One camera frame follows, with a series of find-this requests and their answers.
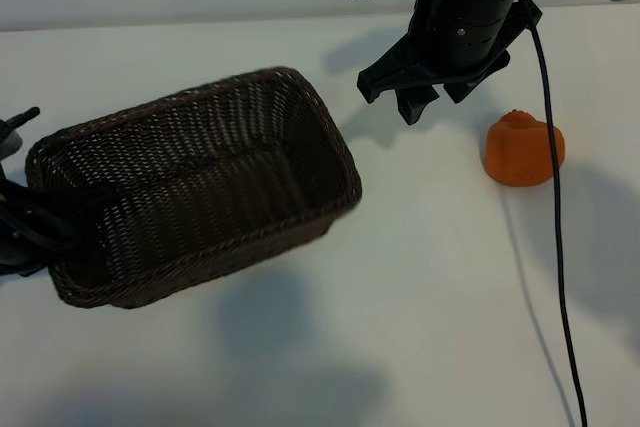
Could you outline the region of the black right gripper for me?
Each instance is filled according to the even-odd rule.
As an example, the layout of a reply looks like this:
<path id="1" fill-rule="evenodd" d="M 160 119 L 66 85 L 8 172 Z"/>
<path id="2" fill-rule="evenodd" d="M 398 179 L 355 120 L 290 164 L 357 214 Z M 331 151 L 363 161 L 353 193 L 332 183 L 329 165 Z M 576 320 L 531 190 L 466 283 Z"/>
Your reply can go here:
<path id="1" fill-rule="evenodd" d="M 430 85 L 442 84 L 455 102 L 506 67 L 508 47 L 542 12 L 532 0 L 443 0 L 423 5 L 401 37 L 358 74 L 367 103 L 396 90 L 397 109 L 409 126 L 439 98 Z"/>

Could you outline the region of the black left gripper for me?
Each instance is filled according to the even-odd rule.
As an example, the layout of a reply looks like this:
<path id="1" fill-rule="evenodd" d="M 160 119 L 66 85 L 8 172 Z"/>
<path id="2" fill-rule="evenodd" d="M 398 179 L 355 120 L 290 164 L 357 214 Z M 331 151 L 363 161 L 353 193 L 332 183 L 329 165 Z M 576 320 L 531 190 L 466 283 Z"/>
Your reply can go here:
<path id="1" fill-rule="evenodd" d="M 73 188 L 67 221 L 47 209 L 46 197 L 40 193 L 2 181 L 1 275 L 32 275 L 77 249 L 102 212 L 117 200 L 114 185 Z"/>

